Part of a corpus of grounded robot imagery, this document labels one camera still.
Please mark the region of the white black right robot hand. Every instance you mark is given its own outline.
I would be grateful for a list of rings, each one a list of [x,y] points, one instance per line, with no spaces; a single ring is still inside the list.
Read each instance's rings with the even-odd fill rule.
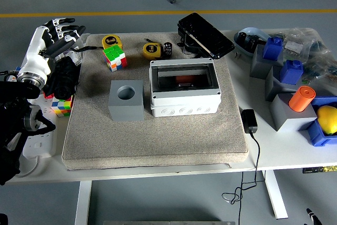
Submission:
[[[306,211],[314,225],[322,225],[322,222],[311,209],[307,208]]]

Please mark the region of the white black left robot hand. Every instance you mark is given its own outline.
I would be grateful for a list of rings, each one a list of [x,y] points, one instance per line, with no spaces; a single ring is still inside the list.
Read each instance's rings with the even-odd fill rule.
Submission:
[[[55,18],[35,30],[17,76],[19,82],[30,82],[40,88],[46,84],[51,73],[48,60],[69,50],[86,30],[74,22],[73,18]]]

